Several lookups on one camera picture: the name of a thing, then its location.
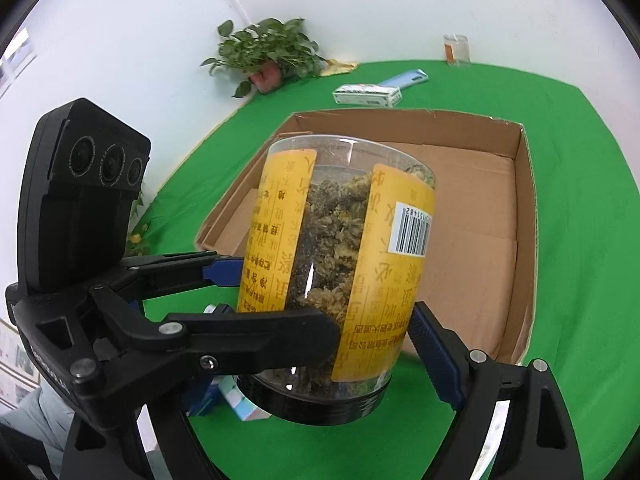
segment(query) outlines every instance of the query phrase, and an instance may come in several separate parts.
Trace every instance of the open cardboard box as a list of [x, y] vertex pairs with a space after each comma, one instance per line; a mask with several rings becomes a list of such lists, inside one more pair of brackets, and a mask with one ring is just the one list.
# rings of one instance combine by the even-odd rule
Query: open cardboard box
[[433, 170], [436, 210], [416, 300], [468, 348], [519, 362], [533, 322], [537, 268], [536, 201], [523, 127], [442, 110], [294, 114], [207, 216], [198, 249], [244, 254], [267, 150], [282, 137], [309, 133], [375, 140]]

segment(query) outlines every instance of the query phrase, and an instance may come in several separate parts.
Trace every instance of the black jar lid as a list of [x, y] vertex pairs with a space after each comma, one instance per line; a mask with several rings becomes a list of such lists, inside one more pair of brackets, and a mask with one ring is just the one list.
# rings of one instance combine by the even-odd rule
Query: black jar lid
[[369, 415], [382, 401], [389, 381], [379, 390], [354, 399], [318, 399], [286, 394], [256, 376], [238, 376], [244, 396], [265, 412], [308, 426], [338, 426]]

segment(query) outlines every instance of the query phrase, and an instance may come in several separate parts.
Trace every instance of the white box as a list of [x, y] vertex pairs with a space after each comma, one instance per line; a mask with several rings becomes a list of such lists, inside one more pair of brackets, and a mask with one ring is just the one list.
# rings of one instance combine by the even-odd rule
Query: white box
[[402, 99], [397, 86], [367, 84], [342, 85], [334, 90], [334, 100], [340, 105], [363, 105], [393, 108]]
[[271, 413], [258, 408], [242, 394], [233, 376], [228, 375], [222, 379], [218, 388], [240, 420], [259, 420], [271, 416]]

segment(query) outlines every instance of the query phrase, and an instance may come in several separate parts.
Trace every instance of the window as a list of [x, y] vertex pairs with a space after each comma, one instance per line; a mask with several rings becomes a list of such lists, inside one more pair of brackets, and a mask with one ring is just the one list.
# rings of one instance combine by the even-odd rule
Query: window
[[0, 56], [0, 96], [36, 57], [26, 28], [22, 28]]

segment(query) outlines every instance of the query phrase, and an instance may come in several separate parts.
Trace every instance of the blue gripper pad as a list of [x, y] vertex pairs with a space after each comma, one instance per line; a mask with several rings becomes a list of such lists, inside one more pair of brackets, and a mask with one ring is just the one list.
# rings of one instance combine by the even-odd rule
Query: blue gripper pad
[[217, 286], [240, 286], [244, 258], [223, 256], [202, 267], [202, 277]]
[[[443, 335], [448, 332], [442, 327], [440, 327], [440, 330]], [[430, 324], [428, 317], [417, 305], [414, 307], [407, 332], [425, 370], [427, 370], [438, 398], [450, 404], [454, 410], [461, 410], [465, 403], [461, 372], [456, 365], [456, 361], [438, 337], [436, 329]]]

